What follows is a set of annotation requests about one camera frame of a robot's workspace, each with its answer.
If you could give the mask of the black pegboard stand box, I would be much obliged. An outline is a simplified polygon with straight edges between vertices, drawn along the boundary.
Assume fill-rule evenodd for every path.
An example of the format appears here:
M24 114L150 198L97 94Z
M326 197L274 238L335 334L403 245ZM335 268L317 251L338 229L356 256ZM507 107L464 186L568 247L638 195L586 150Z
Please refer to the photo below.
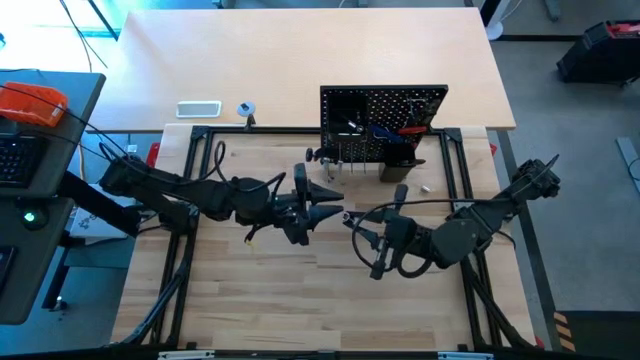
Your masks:
M385 161L379 165L379 180L383 183L399 183L416 166L415 160Z

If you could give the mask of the light wood side table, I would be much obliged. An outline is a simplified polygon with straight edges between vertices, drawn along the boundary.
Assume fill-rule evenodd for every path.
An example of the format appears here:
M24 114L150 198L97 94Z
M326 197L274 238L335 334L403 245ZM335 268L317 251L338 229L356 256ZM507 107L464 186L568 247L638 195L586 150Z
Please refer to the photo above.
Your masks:
M474 8L148 10L128 15L92 113L103 131L160 131L182 101L220 121L313 127L324 85L445 84L434 123L516 123Z

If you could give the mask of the black wire stripper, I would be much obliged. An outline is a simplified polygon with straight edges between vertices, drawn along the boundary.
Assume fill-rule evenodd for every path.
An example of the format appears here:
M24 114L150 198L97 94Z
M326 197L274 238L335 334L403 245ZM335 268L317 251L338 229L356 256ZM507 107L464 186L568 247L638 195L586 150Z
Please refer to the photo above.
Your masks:
M408 125L427 126L430 124L433 115L430 102L426 98L408 98L409 120Z

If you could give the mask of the black equipment case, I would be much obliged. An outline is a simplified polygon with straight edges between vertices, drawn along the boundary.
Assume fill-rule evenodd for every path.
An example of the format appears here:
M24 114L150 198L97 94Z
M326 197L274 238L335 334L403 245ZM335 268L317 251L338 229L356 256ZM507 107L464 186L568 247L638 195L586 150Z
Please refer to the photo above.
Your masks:
M565 83L635 82L640 79L640 20L609 20L588 28L557 68Z

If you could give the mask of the white rectangular tray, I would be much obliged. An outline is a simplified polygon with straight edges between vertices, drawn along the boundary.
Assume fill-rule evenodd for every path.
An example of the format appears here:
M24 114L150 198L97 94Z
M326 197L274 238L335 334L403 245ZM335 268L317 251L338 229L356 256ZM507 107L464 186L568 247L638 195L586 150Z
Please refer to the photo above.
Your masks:
M222 102L213 101L180 101L176 106L177 118L217 118L222 110Z

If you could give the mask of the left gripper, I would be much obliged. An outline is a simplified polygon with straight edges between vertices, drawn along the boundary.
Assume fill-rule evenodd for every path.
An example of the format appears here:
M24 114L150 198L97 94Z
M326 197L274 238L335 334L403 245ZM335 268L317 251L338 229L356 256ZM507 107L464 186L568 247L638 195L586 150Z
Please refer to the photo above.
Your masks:
M309 182L306 167L303 163L294 165L294 189L288 194L277 193L276 185L271 193L271 210L273 227L284 231L291 244L307 246L308 230L314 231L317 225L344 211L341 205L312 205L307 210L308 199L312 204L340 201L344 195L340 192Z

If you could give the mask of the dark grey desk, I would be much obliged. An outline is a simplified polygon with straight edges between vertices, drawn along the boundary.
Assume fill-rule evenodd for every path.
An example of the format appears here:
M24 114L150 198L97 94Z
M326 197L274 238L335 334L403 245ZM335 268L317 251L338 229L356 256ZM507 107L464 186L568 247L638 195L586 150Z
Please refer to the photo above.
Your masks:
M28 188L0 188L0 324L24 323L38 295L49 264L74 206L57 194L86 123L95 108L106 76L101 73L0 71L0 85L20 82L52 87L68 97L68 106L56 127L40 127L0 119L0 133L38 136L48 141L46 152ZM36 231L21 223L21 209L44 206L47 225Z

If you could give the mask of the black pegboard shelf bin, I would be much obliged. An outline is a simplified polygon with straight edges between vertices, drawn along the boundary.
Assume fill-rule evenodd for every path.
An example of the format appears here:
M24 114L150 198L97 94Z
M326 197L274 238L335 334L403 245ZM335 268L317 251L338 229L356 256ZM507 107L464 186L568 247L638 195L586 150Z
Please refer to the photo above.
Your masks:
M347 123L333 123L329 121L329 114L332 110L343 109L349 112L350 120L364 128L362 133L356 132L356 127L352 128ZM369 123L367 114L367 100L362 94L356 93L331 93L327 99L327 131L328 138L336 143L362 142L365 140L367 126Z

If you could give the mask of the black perforated pegboard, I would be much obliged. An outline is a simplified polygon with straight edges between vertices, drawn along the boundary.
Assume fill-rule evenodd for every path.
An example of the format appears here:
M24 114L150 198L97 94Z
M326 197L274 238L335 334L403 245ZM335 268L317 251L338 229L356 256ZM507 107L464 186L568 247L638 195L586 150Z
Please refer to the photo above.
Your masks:
M328 138L327 131L327 99L331 93L356 93L362 94L367 100L367 114L369 123L365 135L367 143L367 163L390 162L395 159L402 161L399 152L413 152L417 148L422 137L431 132L431 123L442 105L449 88L446 85L323 85L320 87L320 147L336 147L338 143ZM390 143L386 140L375 139L369 129L370 125L379 125L394 134L397 130L408 125L409 105L408 98L426 98L430 102L433 118L429 125L429 131L423 134L402 136L404 143ZM348 147L351 143L341 143L343 161L348 163Z

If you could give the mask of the blue T-handle hex key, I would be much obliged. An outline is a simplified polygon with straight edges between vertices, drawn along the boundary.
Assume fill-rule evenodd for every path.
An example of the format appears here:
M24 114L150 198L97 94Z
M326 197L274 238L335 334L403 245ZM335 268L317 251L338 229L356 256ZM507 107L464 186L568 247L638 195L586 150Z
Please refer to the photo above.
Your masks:
M392 132L390 132L389 130L387 130L386 128L383 128L379 125L370 125L369 129L373 135L373 137L375 139L378 140L386 140L390 143L404 143L405 139L398 135L398 134L394 134Z

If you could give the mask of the white stand base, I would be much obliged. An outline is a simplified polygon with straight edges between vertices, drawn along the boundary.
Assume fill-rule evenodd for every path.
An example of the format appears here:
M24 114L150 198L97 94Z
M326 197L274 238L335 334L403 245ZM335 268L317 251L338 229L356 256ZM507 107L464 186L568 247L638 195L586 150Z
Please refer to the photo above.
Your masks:
M480 7L480 16L490 41L498 39L503 31L502 16L510 0L484 0Z

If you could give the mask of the long double-prong metal hook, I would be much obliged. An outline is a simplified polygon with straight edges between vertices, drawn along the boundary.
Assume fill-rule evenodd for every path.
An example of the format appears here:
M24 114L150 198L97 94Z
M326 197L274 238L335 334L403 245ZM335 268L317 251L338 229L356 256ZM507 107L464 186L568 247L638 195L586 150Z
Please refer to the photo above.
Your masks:
M326 157L332 160L331 172L334 177L337 175L337 161L338 159L343 160L343 151L342 144L338 143L336 147L326 147Z
M348 163L350 172L360 170L363 174L367 172L367 143L352 142L348 147Z

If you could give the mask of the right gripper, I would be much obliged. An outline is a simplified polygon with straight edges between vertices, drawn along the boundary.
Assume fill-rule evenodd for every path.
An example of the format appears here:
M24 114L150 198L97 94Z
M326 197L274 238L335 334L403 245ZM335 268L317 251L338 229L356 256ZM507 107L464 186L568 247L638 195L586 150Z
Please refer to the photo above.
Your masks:
M350 214L348 221L343 221L344 225L350 225L352 229L352 245L357 248L356 236L360 235L369 246L377 251L376 259L371 267L370 277L374 280L381 280L386 272L397 270L398 273L408 279L417 278L423 275L431 266L431 261L425 259L424 262L413 271L405 270L402 263L404 257L411 249L420 245L422 234L418 230L416 222L409 217L402 216L400 210L406 200L408 187L400 184L396 187L392 205L382 206L379 210L345 211ZM369 221L377 224L384 224L384 233L368 230L360 225L358 221Z

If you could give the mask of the round black lit device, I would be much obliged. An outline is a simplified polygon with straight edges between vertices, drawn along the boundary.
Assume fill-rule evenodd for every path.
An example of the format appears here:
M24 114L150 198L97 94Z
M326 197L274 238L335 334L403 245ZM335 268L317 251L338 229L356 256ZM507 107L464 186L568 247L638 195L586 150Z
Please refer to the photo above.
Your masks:
M48 209L44 206L27 206L21 209L21 223L29 231L44 228L49 221Z

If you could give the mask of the black keyboard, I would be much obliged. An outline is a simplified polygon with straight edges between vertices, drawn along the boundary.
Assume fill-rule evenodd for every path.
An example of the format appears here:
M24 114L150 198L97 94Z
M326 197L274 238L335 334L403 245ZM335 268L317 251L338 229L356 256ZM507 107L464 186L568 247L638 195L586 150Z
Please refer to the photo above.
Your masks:
M28 188L47 146L42 137L0 133L0 188Z

